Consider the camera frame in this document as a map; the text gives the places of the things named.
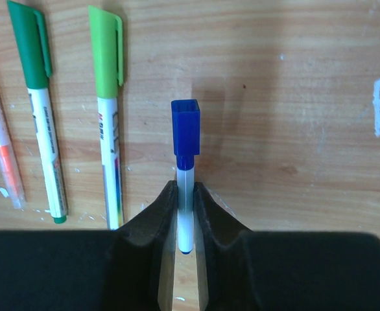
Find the blue pen cap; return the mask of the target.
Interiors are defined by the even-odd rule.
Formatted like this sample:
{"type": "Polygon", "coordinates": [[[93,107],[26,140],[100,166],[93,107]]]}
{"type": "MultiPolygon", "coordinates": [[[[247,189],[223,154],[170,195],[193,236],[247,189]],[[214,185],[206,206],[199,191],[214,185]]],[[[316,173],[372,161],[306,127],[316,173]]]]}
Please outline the blue pen cap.
{"type": "Polygon", "coordinates": [[[200,154],[200,108],[196,99],[171,102],[173,149],[176,166],[191,170],[200,154]]]}

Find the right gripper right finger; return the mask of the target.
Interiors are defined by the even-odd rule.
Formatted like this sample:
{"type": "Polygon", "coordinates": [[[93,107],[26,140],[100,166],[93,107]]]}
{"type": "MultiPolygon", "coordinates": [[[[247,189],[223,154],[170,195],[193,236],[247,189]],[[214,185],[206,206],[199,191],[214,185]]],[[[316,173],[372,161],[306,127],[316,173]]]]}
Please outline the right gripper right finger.
{"type": "Polygon", "coordinates": [[[194,189],[201,310],[380,310],[380,238],[254,231],[194,189]]]}

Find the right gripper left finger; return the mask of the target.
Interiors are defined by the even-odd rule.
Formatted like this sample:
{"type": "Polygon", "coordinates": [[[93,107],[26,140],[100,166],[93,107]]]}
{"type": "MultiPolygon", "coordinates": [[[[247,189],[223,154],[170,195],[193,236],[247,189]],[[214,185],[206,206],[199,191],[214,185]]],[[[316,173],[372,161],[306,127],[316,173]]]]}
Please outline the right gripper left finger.
{"type": "Polygon", "coordinates": [[[0,310],[171,310],[178,187],[116,230],[0,230],[0,310]]]}

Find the light green pen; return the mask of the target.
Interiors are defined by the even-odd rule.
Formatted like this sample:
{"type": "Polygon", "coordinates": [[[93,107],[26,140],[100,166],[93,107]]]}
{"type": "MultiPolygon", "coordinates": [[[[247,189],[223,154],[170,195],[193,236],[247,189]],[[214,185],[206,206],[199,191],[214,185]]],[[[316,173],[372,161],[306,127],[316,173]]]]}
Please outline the light green pen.
{"type": "Polygon", "coordinates": [[[123,21],[106,10],[88,7],[97,95],[99,139],[107,226],[122,226],[123,201],[119,139],[119,88],[124,83],[123,21]]]}

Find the white pen green tip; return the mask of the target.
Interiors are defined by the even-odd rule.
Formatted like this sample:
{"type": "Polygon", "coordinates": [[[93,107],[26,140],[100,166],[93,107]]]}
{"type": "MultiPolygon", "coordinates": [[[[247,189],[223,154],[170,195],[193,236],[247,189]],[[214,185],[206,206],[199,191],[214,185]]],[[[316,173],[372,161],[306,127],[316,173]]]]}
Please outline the white pen green tip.
{"type": "Polygon", "coordinates": [[[45,16],[15,1],[8,1],[7,6],[32,108],[50,214],[54,223],[62,224],[68,210],[49,96],[53,68],[45,16]]]}

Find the orange pen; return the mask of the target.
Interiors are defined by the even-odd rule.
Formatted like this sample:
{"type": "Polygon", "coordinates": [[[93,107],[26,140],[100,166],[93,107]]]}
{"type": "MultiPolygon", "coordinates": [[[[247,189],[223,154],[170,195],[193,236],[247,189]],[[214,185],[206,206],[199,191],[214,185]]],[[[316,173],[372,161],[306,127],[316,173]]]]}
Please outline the orange pen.
{"type": "Polygon", "coordinates": [[[19,173],[18,164],[12,148],[10,134],[0,101],[0,170],[5,182],[8,197],[14,208],[22,209],[25,204],[25,194],[19,173]]]}

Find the white grey pen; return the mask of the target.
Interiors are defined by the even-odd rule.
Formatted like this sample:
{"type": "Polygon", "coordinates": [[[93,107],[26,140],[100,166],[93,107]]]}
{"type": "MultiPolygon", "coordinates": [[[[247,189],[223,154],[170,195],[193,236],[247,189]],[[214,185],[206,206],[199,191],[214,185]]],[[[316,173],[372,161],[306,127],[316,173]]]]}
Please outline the white grey pen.
{"type": "Polygon", "coordinates": [[[176,164],[178,186],[177,243],[179,250],[188,255],[193,250],[194,239],[195,157],[193,155],[178,156],[176,164]]]}

